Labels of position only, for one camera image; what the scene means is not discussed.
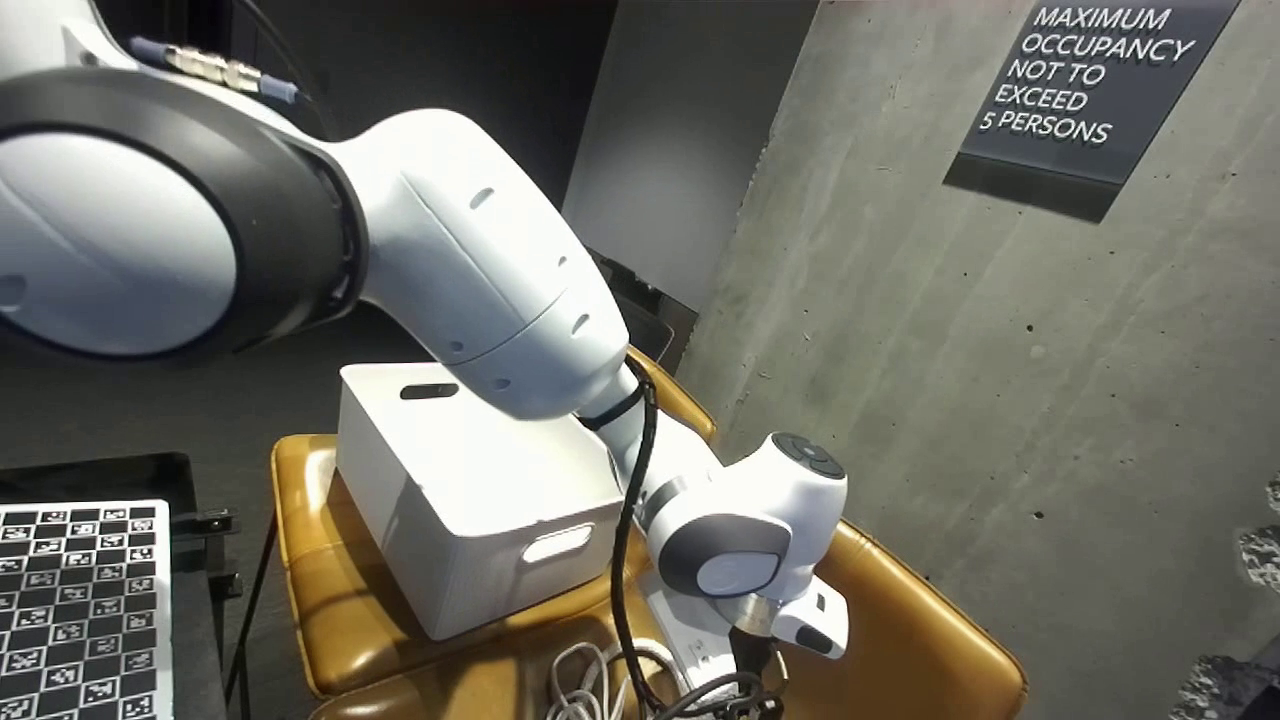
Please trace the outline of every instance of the floor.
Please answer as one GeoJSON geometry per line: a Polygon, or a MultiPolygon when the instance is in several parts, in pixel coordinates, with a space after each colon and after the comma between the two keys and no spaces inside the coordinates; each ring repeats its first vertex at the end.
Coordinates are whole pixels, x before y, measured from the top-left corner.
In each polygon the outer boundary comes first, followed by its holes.
{"type": "MultiPolygon", "coordinates": [[[[337,370],[352,360],[418,360],[421,347],[381,314],[200,370],[90,370],[0,347],[0,468],[128,451],[188,451],[200,508],[227,508],[227,557],[252,580],[270,529],[270,448],[287,434],[337,429],[337,370]]],[[[227,603],[227,646],[246,599],[227,603]]],[[[303,715],[282,570],[270,572],[247,639],[252,720],[303,715]]]]}

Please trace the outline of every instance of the black sign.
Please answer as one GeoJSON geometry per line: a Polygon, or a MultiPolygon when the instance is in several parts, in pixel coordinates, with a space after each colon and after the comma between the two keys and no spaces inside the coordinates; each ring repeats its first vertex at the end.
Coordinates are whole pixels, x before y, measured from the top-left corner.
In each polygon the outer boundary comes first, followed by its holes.
{"type": "Polygon", "coordinates": [[[1104,220],[1240,0],[1040,0],[950,184],[1104,220]]]}

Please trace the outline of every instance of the white box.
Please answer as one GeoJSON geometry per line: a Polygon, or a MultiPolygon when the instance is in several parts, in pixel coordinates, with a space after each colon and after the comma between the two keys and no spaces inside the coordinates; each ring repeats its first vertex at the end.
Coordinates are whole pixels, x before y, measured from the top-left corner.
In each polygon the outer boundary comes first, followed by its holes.
{"type": "Polygon", "coordinates": [[[576,421],[513,421],[440,363],[339,372],[337,464],[430,637],[607,570],[619,489],[576,421]]]}

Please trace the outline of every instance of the sign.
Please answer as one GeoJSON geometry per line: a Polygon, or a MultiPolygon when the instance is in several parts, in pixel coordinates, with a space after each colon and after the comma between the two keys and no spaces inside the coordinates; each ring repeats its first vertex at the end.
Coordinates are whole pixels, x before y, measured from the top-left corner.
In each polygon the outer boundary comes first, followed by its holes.
{"type": "Polygon", "coordinates": [[[1040,0],[950,184],[1104,220],[1240,0],[1040,0]]]}

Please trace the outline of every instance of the white robotic arm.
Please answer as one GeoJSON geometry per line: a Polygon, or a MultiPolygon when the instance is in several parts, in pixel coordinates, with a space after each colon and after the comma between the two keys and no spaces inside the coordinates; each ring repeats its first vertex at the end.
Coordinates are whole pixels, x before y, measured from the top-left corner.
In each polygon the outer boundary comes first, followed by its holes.
{"type": "MultiPolygon", "coordinates": [[[[381,304],[475,395],[584,417],[632,478],[644,407],[591,255],[472,121],[404,111],[320,146],[206,82],[140,67],[90,0],[0,0],[0,329],[92,360],[236,354],[381,304]]],[[[662,417],[637,526],[666,589],[819,656],[813,575],[845,468],[774,437],[726,468],[662,417]]]]}

